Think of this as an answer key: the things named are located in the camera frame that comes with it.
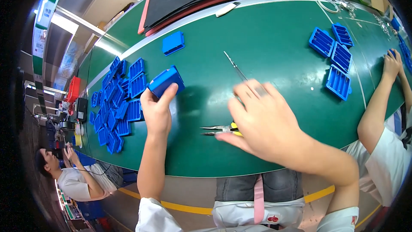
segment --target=white tape roll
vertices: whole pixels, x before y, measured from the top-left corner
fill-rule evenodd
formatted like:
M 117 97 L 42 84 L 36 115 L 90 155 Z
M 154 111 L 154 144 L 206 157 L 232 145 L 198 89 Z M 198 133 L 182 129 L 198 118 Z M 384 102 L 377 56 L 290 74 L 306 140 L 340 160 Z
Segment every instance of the white tape roll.
M 336 10 L 330 10 L 329 8 L 327 8 L 326 6 L 324 6 L 321 3 L 321 0 L 318 0 L 319 5 L 321 6 L 321 8 L 325 9 L 326 11 L 328 11 L 329 13 L 337 13 L 339 12 L 339 8 L 337 7 L 337 5 L 335 4 L 335 2 L 333 2 L 332 0 L 326 0 L 327 2 L 331 3 Z

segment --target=red plastic basket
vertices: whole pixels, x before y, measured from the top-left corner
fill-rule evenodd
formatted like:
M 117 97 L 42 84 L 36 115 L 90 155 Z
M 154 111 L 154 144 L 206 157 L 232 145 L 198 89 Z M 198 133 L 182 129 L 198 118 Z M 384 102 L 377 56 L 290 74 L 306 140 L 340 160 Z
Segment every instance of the red plastic basket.
M 66 94 L 65 101 L 67 102 L 75 102 L 76 99 L 79 97 L 79 90 L 80 90 L 80 81 L 79 77 L 74 76 L 70 81 L 69 92 Z

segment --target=human arm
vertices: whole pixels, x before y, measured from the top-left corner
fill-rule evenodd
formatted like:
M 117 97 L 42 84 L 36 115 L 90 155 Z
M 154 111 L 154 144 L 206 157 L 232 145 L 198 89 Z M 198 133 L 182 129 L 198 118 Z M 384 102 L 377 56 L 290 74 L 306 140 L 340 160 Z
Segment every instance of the human arm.
M 396 76 L 400 72 L 401 66 L 402 61 L 399 62 L 396 58 L 384 55 L 384 71 L 382 73 L 382 78 L 358 124 L 359 141 L 363 144 L 369 154 L 372 154 L 384 131 L 384 121 L 389 94 L 391 93 L 392 85 L 395 82 Z
M 358 206 L 358 165 L 346 152 L 316 141 L 304 133 L 283 96 L 270 84 L 249 80 L 234 88 L 229 111 L 243 137 L 216 135 L 261 159 L 316 174 L 335 185 L 327 213 Z
M 140 97 L 147 126 L 147 138 L 137 175 L 137 187 L 141 197 L 154 198 L 159 202 L 164 187 L 167 137 L 172 126 L 169 104 L 177 90 L 178 85 L 173 83 L 164 91 L 158 102 L 155 102 L 154 95 L 149 89 Z
M 392 49 L 395 55 L 392 52 L 388 51 L 388 54 L 391 58 L 396 59 L 399 62 L 399 73 L 398 76 L 400 78 L 400 82 L 402 84 L 403 95 L 405 97 L 405 105 L 406 105 L 406 113 L 409 114 L 409 111 L 412 107 L 412 91 L 409 85 L 408 79 L 406 78 L 405 71 L 403 69 L 402 58 L 400 57 L 399 52 L 396 49 Z
M 64 149 L 64 153 L 66 157 L 76 165 L 76 168 L 79 170 L 80 174 L 85 178 L 87 187 L 89 189 L 89 195 L 91 199 L 99 198 L 104 195 L 104 190 L 101 188 L 100 184 L 95 180 L 93 176 L 83 167 L 80 163 L 79 157 L 73 150 L 73 146 L 71 143 L 66 144 L 66 148 Z

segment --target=factory floor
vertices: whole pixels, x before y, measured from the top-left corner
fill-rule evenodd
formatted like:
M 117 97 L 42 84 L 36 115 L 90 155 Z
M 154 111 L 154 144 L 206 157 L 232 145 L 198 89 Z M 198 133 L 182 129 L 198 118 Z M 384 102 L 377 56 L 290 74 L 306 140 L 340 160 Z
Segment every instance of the factory floor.
M 334 188 L 324 179 L 303 174 L 306 205 L 300 229 L 315 232 L 332 197 Z M 215 178 L 166 177 L 162 204 L 168 208 L 184 231 L 215 227 L 212 215 L 216 193 Z M 359 219 L 356 232 L 362 231 L 382 208 L 369 194 L 360 192 Z M 139 200 L 137 185 L 133 183 L 101 200 L 103 210 L 116 231 L 134 231 L 138 220 Z

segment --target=man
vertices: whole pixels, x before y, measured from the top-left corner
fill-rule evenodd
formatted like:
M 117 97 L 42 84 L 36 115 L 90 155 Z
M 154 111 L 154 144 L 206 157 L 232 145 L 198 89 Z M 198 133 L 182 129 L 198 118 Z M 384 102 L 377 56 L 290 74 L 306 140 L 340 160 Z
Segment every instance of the man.
M 384 70 L 378 87 L 358 124 L 359 141 L 349 145 L 347 153 L 359 165 L 359 187 L 389 207 L 406 176 L 412 157 L 412 91 L 397 50 L 384 55 Z M 399 137 L 384 126 L 386 107 L 392 86 L 399 76 L 406 105 L 407 129 Z
M 123 183 L 123 170 L 101 161 L 84 167 L 73 150 L 71 143 L 64 149 L 66 157 L 75 168 L 60 169 L 59 160 L 52 152 L 37 150 L 35 162 L 42 175 L 57 180 L 63 193 L 76 201 L 97 201 L 116 191 Z
M 177 89 L 178 85 L 170 85 L 158 102 L 153 100 L 153 95 L 148 89 L 141 96 L 147 125 L 147 139 L 137 179 L 137 186 L 142 197 L 136 225 L 137 232 L 182 231 L 175 219 L 160 204 L 160 195 L 164 187 L 167 137 L 171 129 L 169 103 L 174 98 Z M 254 79 L 249 80 L 235 86 L 234 95 L 238 96 L 241 102 L 233 97 L 229 100 L 228 107 L 243 137 L 222 133 L 216 135 L 216 139 L 228 142 L 261 159 L 278 163 L 290 170 L 324 177 L 335 185 L 335 192 L 326 216 L 319 223 L 318 231 L 354 231 L 359 214 L 359 177 L 355 160 L 346 152 L 322 144 L 302 132 L 285 99 L 272 85 L 261 85 Z M 264 185 L 262 193 L 270 193 L 265 190 Z M 233 207 L 237 215 L 235 222 L 236 217 L 231 216 L 230 211 L 221 211 L 224 206 L 222 201 L 225 199 L 219 199 L 219 194 L 218 188 L 217 201 L 213 210 L 218 228 L 198 231 L 269 232 L 277 229 L 267 227 L 268 222 L 284 228 L 285 232 L 302 231 L 296 228 L 301 220 L 301 212 L 289 208 L 298 208 L 299 192 L 293 193 L 291 199 L 286 199 L 294 201 L 294 198 L 297 198 L 297 202 L 289 206 L 284 202 L 275 207 L 273 204 L 267 206 L 264 203 L 264 209 L 258 210 L 260 214 L 263 211 L 262 219 L 255 219 L 257 213 L 253 209 L 257 202 L 244 199 L 247 201 L 241 203 L 244 206 Z M 272 193 L 271 195 L 285 201 L 281 194 Z M 276 208 L 274 213 L 271 212 L 272 208 Z

